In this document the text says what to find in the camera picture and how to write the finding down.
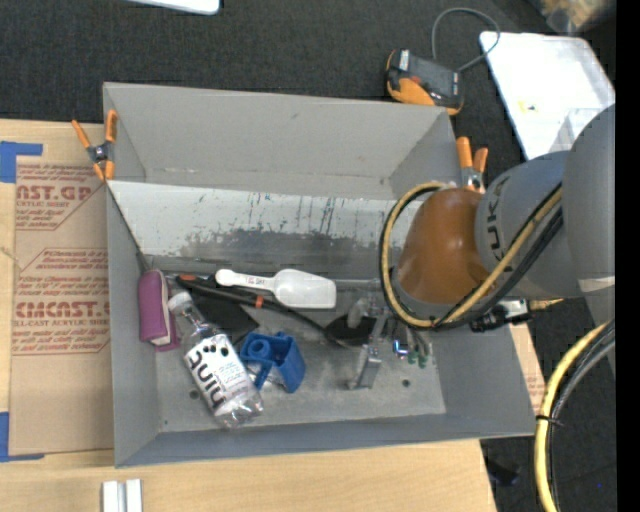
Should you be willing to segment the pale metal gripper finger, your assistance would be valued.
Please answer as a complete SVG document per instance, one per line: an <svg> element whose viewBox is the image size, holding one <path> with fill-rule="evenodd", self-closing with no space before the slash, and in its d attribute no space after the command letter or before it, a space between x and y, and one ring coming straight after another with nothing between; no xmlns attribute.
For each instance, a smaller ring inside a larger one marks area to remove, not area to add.
<svg viewBox="0 0 640 512"><path fill-rule="evenodd" d="M381 367L382 360L379 357L377 347L364 344L361 347L354 377L348 382L350 390L371 389Z"/></svg>
<svg viewBox="0 0 640 512"><path fill-rule="evenodd" d="M346 325L348 328L358 327L364 319L371 317L372 313L371 300L368 298L360 298L353 303L346 316Z"/></svg>

